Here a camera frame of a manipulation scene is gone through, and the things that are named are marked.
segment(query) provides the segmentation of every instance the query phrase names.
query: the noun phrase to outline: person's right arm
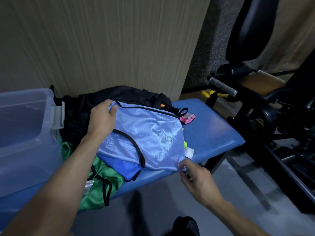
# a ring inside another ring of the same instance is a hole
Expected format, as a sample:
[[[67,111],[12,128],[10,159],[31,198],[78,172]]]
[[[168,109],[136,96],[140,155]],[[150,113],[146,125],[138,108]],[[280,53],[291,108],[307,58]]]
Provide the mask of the person's right arm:
[[[216,186],[211,173],[204,167],[186,159],[179,164],[181,181],[191,195],[203,206],[216,215],[235,236],[270,236],[258,225],[243,217],[230,202],[224,200]]]

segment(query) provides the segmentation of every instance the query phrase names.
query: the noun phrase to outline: hand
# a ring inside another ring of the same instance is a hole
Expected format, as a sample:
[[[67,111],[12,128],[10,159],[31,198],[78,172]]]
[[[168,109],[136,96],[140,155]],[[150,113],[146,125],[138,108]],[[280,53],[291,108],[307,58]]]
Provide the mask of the hand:
[[[88,136],[96,138],[101,142],[113,131],[116,123],[117,106],[114,105],[110,111],[109,105],[112,100],[105,100],[91,110]]]
[[[186,167],[186,173],[189,174],[189,180],[186,173],[180,171],[180,178],[186,189],[200,204],[214,211],[217,206],[225,203],[218,187],[216,186],[211,173],[204,167],[201,167],[188,159],[179,163],[179,168]]]

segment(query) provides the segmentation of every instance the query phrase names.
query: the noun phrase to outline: royal blue garment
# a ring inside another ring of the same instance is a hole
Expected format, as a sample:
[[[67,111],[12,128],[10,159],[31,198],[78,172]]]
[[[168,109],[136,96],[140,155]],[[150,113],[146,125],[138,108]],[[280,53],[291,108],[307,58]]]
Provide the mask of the royal blue garment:
[[[136,104],[117,104],[116,125],[98,155],[140,164],[153,170],[176,171],[185,159],[179,118],[168,111]]]
[[[139,164],[133,162],[106,157],[99,153],[97,153],[97,156],[106,164],[108,164],[111,168],[113,168],[116,172],[121,174],[126,181],[131,181],[135,176],[140,173],[140,170],[142,170],[142,167]]]

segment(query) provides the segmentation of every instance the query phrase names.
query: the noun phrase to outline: wall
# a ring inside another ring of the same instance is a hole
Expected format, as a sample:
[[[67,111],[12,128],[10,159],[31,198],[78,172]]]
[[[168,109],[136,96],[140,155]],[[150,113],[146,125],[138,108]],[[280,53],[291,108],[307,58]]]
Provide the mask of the wall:
[[[177,100],[210,0],[0,0],[0,92],[116,85]]]
[[[207,84],[225,60],[226,46],[244,0],[211,0],[184,87]],[[297,69],[315,48],[315,0],[280,0],[271,39],[247,64],[270,73]]]

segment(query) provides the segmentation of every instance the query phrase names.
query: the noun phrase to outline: blue padded bench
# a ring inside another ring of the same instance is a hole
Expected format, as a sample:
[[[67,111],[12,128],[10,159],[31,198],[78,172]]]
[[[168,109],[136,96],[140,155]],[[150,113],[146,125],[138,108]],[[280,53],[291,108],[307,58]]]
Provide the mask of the blue padded bench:
[[[184,126],[184,140],[188,147],[195,150],[192,161],[201,163],[207,159],[222,156],[224,152],[245,143],[237,131],[199,99],[173,102],[173,106],[187,107],[189,113],[196,115],[193,122]],[[172,173],[165,170],[142,170],[135,181],[124,183],[112,199]],[[43,184],[0,198],[0,232]]]

